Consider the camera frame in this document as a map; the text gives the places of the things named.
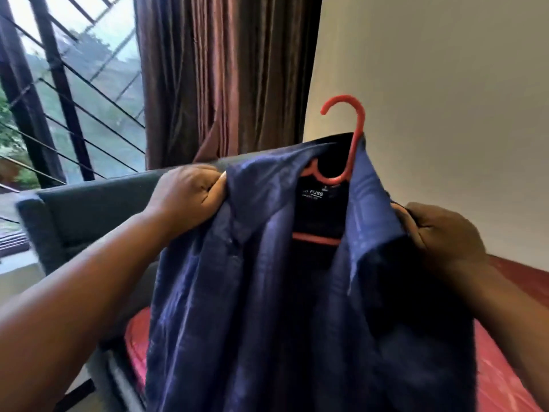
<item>curtain fold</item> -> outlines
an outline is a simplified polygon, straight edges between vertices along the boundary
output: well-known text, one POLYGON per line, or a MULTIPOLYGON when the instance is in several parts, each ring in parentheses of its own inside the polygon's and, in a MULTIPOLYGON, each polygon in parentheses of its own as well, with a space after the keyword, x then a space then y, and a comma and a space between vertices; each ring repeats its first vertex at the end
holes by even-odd
POLYGON ((322 0, 136 0, 147 167, 296 144, 322 0))

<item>person's right arm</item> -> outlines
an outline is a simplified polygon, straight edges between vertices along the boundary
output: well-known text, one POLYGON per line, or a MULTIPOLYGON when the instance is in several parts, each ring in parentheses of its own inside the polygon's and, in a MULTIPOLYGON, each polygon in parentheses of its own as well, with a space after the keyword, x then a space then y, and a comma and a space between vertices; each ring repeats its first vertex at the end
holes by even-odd
POLYGON ((489 262, 477 229, 441 207, 406 207, 410 231, 429 270, 469 306, 539 406, 549 411, 549 309, 521 291, 489 262))

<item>shirt collar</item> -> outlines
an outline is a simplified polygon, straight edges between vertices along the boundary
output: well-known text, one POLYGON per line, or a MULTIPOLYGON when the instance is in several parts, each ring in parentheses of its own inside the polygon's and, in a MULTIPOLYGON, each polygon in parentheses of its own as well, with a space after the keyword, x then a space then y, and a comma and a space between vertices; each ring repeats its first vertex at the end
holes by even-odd
MULTIPOLYGON (((227 168, 228 201, 234 214, 233 235, 244 243, 251 234, 294 199, 301 172, 333 143, 302 143, 227 168)), ((356 262, 375 247, 404 235, 361 139, 349 184, 345 235, 356 262)))

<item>forearm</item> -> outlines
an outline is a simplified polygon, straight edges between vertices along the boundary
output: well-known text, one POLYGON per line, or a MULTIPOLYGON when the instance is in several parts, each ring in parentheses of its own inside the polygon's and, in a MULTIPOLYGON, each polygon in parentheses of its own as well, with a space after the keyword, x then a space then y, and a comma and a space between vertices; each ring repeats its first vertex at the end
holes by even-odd
POLYGON ((470 268, 455 284, 539 406, 549 411, 549 309, 495 268, 470 268))
POLYGON ((155 220, 136 215, 4 305, 3 410, 51 410, 166 243, 155 220))

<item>hand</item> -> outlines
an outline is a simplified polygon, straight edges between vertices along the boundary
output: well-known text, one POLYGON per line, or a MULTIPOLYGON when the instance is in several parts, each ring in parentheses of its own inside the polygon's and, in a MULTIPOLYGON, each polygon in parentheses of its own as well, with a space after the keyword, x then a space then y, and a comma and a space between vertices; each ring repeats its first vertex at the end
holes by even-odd
POLYGON ((451 276, 461 274, 463 270, 472 271, 474 267, 489 264, 477 228, 462 215, 414 202, 406 209, 417 224, 417 229, 410 229, 410 236, 435 273, 454 279, 451 276))
POLYGON ((167 240, 209 219, 225 198, 226 174, 214 166, 180 166, 164 173, 143 214, 158 221, 167 240))

